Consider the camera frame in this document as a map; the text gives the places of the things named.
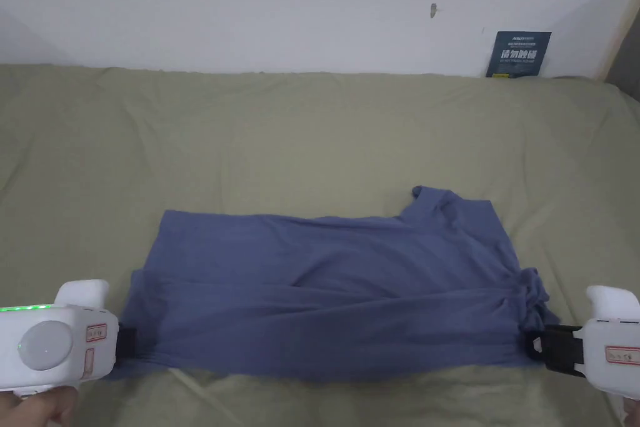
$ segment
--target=wrinkled fabric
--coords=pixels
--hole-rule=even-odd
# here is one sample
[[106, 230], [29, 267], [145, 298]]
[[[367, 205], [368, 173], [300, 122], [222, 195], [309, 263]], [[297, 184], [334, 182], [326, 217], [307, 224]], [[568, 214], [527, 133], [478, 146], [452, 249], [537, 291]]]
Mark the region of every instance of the wrinkled fabric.
[[557, 323], [488, 201], [414, 188], [393, 218], [165, 212], [121, 322], [113, 378], [197, 368], [314, 381], [526, 366]]

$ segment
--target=khaki bed sheet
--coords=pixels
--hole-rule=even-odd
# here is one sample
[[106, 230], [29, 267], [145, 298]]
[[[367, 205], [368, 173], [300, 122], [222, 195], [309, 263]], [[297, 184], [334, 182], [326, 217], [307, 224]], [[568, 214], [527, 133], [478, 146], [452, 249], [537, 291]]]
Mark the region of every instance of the khaki bed sheet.
[[[588, 285], [640, 293], [639, 118], [581, 79], [0, 66], [0, 303], [105, 278], [117, 313], [165, 209], [392, 216], [424, 184], [490, 199], [553, 309], [583, 322]], [[79, 426], [616, 424], [603, 394], [540, 369], [323, 385], [171, 371], [81, 394]]]

